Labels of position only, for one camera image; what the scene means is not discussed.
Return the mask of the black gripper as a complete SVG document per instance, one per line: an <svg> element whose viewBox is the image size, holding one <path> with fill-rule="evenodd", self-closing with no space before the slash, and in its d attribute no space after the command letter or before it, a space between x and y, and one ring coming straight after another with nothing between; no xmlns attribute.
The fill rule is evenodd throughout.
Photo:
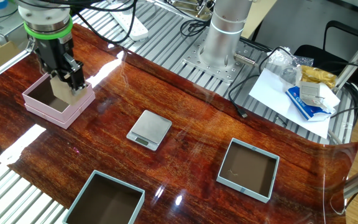
<svg viewBox="0 0 358 224"><path fill-rule="evenodd" d="M73 95L78 95L86 88L83 75L83 62L73 58L73 39L70 37L65 43L63 39L42 40L36 39L35 53L39 57L42 69L50 75L51 79L64 80L71 88Z"/></svg>

